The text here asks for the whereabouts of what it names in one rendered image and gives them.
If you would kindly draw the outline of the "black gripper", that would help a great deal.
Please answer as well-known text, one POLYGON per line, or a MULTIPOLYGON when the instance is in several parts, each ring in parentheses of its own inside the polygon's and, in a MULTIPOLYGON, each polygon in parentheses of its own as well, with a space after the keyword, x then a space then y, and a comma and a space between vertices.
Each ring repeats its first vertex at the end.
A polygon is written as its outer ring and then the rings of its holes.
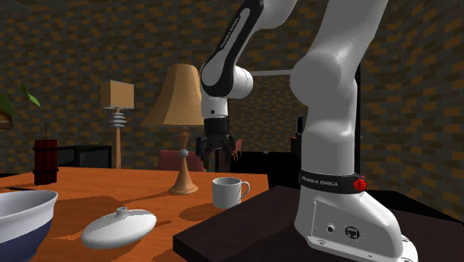
POLYGON ((205 118, 204 119, 205 138, 196 138, 196 155, 203 162, 209 162, 211 150, 223 148, 230 155, 235 155, 236 139, 229 134, 228 117, 205 118))

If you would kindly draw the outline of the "white mug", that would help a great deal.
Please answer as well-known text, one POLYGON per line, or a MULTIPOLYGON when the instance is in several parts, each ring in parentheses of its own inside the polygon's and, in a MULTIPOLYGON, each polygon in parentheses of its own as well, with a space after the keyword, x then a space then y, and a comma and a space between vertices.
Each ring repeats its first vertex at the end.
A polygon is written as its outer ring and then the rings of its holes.
POLYGON ((250 191, 250 184, 235 177, 219 177, 212 181, 213 205, 229 209, 241 203, 250 191))

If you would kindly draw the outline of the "wooden table lamp tan shade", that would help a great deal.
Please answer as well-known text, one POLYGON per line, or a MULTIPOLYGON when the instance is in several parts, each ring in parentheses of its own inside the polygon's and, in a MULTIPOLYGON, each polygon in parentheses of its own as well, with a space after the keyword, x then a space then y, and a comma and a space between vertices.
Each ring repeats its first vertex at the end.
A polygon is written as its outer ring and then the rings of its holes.
POLYGON ((186 195, 199 188, 192 182, 187 168, 187 142, 191 127, 202 127, 199 73, 195 66, 177 63, 167 69, 161 93, 141 122, 142 127, 178 127, 180 166, 171 194, 186 195))

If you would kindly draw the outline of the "dark robot stand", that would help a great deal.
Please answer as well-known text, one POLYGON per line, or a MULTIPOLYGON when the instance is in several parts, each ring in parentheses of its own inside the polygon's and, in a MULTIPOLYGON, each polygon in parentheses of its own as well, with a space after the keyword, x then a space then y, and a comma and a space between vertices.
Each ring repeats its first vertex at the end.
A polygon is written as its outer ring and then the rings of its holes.
MULTIPOLYGON (((464 262, 464 225, 393 191, 370 195, 396 216, 419 262, 464 262)), ((300 192, 275 186, 173 236, 187 262, 352 262, 310 248, 294 228, 300 192)))

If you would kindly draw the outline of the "orange wooden table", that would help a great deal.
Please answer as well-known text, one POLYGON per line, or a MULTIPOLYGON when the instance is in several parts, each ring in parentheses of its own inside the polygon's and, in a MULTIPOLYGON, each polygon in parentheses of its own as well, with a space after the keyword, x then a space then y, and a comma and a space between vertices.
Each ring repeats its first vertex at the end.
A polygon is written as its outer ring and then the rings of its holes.
POLYGON ((212 181, 218 173, 192 172, 198 191, 173 195, 177 172, 165 170, 62 167, 57 182, 52 226, 31 262, 184 262, 173 251, 173 235, 218 213, 212 181), (80 235, 91 222, 126 206, 157 217, 155 228, 136 243, 119 249, 93 250, 80 235))

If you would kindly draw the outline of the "floor lamp square tan shade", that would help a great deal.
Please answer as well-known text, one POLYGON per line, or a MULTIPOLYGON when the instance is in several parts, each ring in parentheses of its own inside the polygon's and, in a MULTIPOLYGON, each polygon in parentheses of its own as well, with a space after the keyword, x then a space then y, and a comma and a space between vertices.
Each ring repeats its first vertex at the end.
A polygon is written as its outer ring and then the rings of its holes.
POLYGON ((115 129, 115 142, 113 145, 115 169, 121 169, 121 138, 120 129, 126 126, 123 110, 134 109, 134 85, 116 80, 107 80, 100 84, 100 105, 103 109, 111 109, 109 120, 115 129))

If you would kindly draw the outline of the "white flat round vase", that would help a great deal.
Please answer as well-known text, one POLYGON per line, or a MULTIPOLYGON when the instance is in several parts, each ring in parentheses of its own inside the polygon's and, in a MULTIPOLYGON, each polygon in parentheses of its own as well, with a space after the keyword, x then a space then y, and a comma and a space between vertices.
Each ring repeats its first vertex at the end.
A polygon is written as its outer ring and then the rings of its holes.
POLYGON ((147 236, 156 222, 150 211, 123 206, 87 225, 80 238, 90 249, 116 249, 147 236))

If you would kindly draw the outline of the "black low cabinet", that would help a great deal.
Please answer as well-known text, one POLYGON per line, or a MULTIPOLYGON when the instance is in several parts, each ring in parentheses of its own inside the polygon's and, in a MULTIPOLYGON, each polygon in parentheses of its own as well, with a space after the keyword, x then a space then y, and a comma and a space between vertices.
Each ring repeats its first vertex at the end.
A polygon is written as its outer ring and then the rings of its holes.
POLYGON ((58 147, 57 166, 112 168, 112 147, 108 145, 58 147))

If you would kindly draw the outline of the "red ribbed vase black bands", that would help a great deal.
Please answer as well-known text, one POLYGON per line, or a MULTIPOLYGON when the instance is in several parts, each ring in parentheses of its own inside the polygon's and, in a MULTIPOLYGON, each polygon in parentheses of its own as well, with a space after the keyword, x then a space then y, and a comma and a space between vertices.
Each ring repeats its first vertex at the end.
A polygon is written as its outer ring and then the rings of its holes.
POLYGON ((34 144, 34 184, 48 185, 57 181, 57 140, 48 138, 45 124, 45 137, 34 144))

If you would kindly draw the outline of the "green leafy plant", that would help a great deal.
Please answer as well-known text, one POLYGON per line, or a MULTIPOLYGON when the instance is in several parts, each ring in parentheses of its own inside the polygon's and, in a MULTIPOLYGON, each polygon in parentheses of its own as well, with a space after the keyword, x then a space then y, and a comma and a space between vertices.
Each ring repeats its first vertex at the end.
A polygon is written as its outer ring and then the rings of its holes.
POLYGON ((23 93, 32 103, 42 109, 40 102, 28 91, 27 86, 24 83, 21 83, 17 90, 9 92, 6 95, 0 95, 0 111, 11 116, 17 116, 15 106, 9 100, 9 97, 16 92, 23 93))

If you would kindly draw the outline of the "white and blue bowl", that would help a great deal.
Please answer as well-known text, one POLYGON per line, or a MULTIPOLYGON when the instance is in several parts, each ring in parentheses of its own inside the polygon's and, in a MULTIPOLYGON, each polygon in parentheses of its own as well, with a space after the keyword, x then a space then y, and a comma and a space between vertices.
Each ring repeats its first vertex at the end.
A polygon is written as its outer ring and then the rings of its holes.
POLYGON ((0 194, 0 262, 28 262, 49 232, 55 191, 0 194))

